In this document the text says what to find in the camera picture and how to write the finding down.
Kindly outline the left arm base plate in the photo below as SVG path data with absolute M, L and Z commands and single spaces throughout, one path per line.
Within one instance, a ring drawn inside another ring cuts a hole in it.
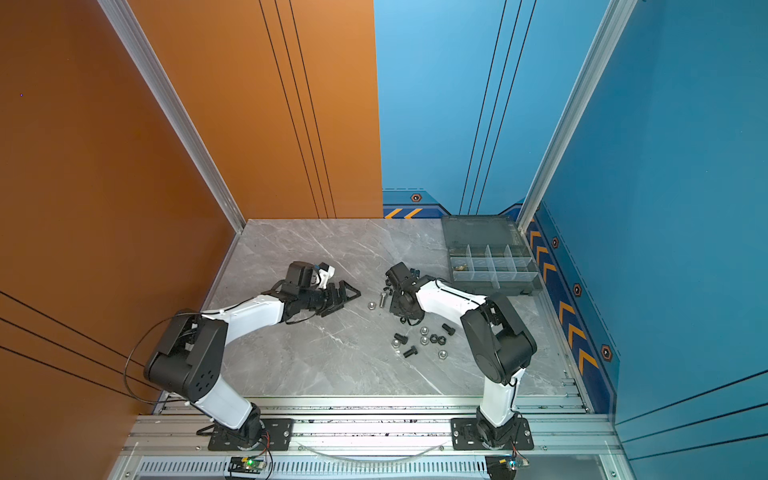
M 289 449 L 293 436 L 294 420 L 291 418 L 261 418 L 247 421 L 240 429 L 233 430 L 217 422 L 200 429 L 209 433 L 210 451 L 284 452 Z

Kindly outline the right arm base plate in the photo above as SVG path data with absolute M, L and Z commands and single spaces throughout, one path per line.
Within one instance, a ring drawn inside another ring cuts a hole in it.
M 525 417 L 513 416 L 496 427 L 483 418 L 452 418 L 451 440 L 454 450 L 516 450 L 535 448 L 532 430 Z

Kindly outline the black double nut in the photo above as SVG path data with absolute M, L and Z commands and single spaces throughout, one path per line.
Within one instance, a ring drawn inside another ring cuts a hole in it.
M 445 336 L 441 336 L 441 335 L 437 335 L 437 334 L 432 334 L 432 335 L 429 337 L 429 341 L 430 341 L 431 343 L 433 343 L 433 344 L 438 344 L 438 345 L 445 345 L 445 344 L 446 344 L 446 342 L 447 342 L 447 339 L 446 339 L 446 337 L 445 337 Z

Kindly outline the aluminium front rail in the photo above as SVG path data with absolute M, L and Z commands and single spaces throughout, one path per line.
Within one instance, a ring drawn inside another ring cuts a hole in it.
M 112 468 L 114 479 L 489 479 L 486 456 L 529 461 L 515 479 L 629 479 L 609 418 L 574 390 L 524 395 L 517 407 L 532 451 L 453 449 L 450 420 L 475 418 L 476 396 L 262 397 L 262 418 L 291 418 L 289 449 L 210 451 L 211 421 L 172 405 L 139 417 Z M 268 470 L 231 477 L 231 457 L 259 457 Z

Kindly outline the grey plastic organizer box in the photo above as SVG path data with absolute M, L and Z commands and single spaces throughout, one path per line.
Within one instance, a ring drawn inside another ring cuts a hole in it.
M 506 216 L 446 216 L 441 219 L 449 282 L 478 295 L 531 295 L 542 288 L 538 267 L 517 226 Z M 466 271 L 454 271 L 466 265 Z

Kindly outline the right circuit board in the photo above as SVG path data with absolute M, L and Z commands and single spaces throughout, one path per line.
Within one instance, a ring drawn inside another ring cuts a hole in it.
M 529 461 L 519 456 L 486 456 L 484 460 L 490 480 L 514 480 L 521 468 L 529 466 Z

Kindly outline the green circuit board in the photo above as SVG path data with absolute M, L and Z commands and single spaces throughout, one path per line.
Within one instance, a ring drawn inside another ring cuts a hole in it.
M 268 463 L 263 458 L 231 457 L 227 466 L 227 474 L 231 477 L 259 476 L 268 470 Z

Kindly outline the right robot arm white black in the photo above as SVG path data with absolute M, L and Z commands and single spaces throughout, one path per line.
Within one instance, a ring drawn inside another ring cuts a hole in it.
M 435 314 L 460 327 L 485 376 L 475 419 L 456 423 L 454 448 L 530 451 L 528 420 L 516 408 L 518 389 L 538 346 L 507 296 L 458 290 L 432 276 L 419 276 L 400 262 L 386 272 L 393 291 L 390 311 L 407 320 Z

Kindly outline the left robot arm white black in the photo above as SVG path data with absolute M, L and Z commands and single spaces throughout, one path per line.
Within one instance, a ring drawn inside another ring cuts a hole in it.
M 326 287 L 294 285 L 285 280 L 251 299 L 224 309 L 180 311 L 169 320 L 144 369 L 144 377 L 175 393 L 212 419 L 213 431 L 229 437 L 240 450 L 255 448 L 266 433 L 260 408 L 222 377 L 226 347 L 262 328 L 291 325 L 303 310 L 325 317 L 361 292 L 345 281 Z

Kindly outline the left aluminium frame post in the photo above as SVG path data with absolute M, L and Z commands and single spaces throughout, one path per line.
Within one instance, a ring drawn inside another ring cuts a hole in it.
M 242 233 L 246 220 L 131 6 L 119 0 L 98 4 L 224 216 Z

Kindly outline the aluminium frame post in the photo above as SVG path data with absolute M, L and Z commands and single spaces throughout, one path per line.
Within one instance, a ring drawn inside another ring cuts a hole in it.
M 224 216 L 242 233 L 246 220 L 131 6 L 119 0 L 98 4 Z
M 637 3 L 608 3 L 516 220 L 521 234 L 532 222 Z

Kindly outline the right aluminium frame post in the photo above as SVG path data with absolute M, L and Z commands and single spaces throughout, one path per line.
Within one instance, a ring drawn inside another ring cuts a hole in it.
M 532 222 L 637 3 L 608 3 L 516 220 L 521 234 Z

